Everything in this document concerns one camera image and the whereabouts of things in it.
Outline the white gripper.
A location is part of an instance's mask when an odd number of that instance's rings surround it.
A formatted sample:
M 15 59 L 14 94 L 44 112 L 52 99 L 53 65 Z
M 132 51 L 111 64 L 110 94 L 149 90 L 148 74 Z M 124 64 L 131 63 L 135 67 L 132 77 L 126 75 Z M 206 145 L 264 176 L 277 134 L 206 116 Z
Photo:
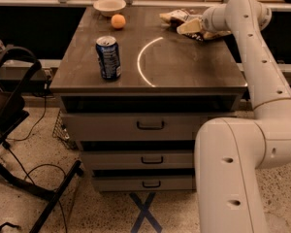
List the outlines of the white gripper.
M 181 35 L 198 33 L 202 30 L 203 25 L 203 28 L 207 30 L 203 34 L 205 41 L 228 36 L 231 32 L 227 31 L 229 27 L 226 23 L 225 9 L 225 5 L 210 7 L 203 12 L 202 23 L 199 18 L 193 18 L 180 25 L 177 28 L 177 33 Z

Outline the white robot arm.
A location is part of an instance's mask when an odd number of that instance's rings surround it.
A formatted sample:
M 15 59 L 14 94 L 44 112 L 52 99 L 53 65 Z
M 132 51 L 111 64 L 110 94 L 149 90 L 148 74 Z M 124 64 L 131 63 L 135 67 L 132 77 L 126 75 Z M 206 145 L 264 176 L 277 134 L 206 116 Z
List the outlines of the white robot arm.
M 201 233 L 268 233 L 255 170 L 291 162 L 291 88 L 261 35 L 271 17 L 256 0 L 229 0 L 203 13 L 206 30 L 235 37 L 254 118 L 215 118 L 197 133 Z

